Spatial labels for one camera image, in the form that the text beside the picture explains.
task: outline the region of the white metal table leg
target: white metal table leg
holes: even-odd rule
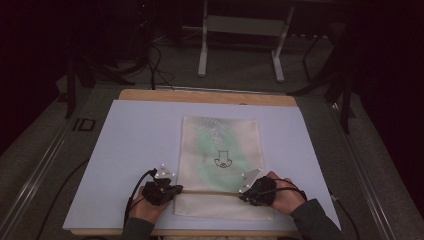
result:
[[[203,1],[203,28],[202,28],[202,49],[200,50],[199,70],[197,75],[199,77],[206,76],[206,62],[208,59],[208,0]]]
[[[287,32],[289,30],[290,22],[294,13],[294,8],[295,7],[293,6],[290,7],[285,24],[283,25],[281,29],[280,41],[278,42],[278,46],[275,50],[271,51],[271,57],[272,57],[272,62],[274,63],[274,71],[275,71],[275,76],[277,78],[277,82],[284,82],[283,69],[281,67],[281,62],[280,62],[280,54],[281,54],[281,49],[283,48],[284,40],[287,37]]]

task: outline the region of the black device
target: black device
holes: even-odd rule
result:
[[[174,199],[174,197],[178,194],[180,194],[183,190],[183,186],[181,185],[170,185],[171,179],[170,178],[159,178],[160,176],[163,176],[161,174],[157,174],[158,170],[154,168],[153,170],[147,171],[143,176],[138,180],[133,193],[131,194],[131,197],[128,199],[127,206],[125,208],[125,216],[124,216],[124,226],[127,222],[128,216],[130,214],[131,209],[138,204],[132,203],[135,193],[137,192],[137,189],[139,188],[141,182],[144,180],[144,178],[147,175],[150,175],[153,178],[153,182],[146,182],[143,191],[141,192],[141,195],[144,197],[145,200],[149,201],[152,205],[160,206],[163,205],[171,200]]]
[[[272,179],[266,176],[261,177],[256,179],[252,187],[246,192],[242,193],[239,198],[245,202],[249,202],[253,206],[271,206],[275,200],[275,194],[277,191],[291,190],[299,192],[305,201],[307,201],[305,192],[299,190],[299,188],[297,188],[293,183],[286,181],[293,185],[293,187],[277,188],[277,183],[275,181],[286,180]]]

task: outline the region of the person's hand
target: person's hand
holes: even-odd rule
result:
[[[274,179],[277,183],[277,188],[284,188],[284,187],[294,187],[292,184],[290,184],[292,181],[289,178],[284,178],[283,180],[276,180],[281,179],[277,174],[275,174],[273,171],[269,172],[267,177]],[[302,205],[305,202],[305,199],[303,199],[302,195],[296,191],[291,190],[283,190],[283,191],[277,191],[275,194],[275,200],[272,203],[271,207],[275,210],[290,215],[297,207]]]
[[[155,206],[146,199],[144,199],[143,195],[141,195],[142,191],[143,187],[139,189],[137,198],[134,199],[132,202],[131,206],[133,207],[130,211],[129,217],[140,218],[153,224],[156,224],[156,221],[158,220],[160,214],[165,211],[169,204],[171,204],[171,201],[161,206]]]

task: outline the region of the person's left hand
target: person's left hand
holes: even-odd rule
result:
[[[140,187],[140,189],[138,190],[137,198],[134,199],[132,202],[131,206],[134,207],[132,207],[129,217],[140,218],[153,224],[156,224],[156,221],[158,220],[160,214],[169,206],[169,204],[171,204],[171,201],[161,206],[155,206],[146,199],[144,199],[144,197],[141,195],[142,191],[143,187]]]

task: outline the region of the sleeve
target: sleeve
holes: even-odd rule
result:
[[[148,240],[155,225],[139,218],[129,218],[120,240]]]
[[[340,229],[327,217],[318,200],[312,199],[296,208],[291,216],[299,232],[311,240],[344,240]]]

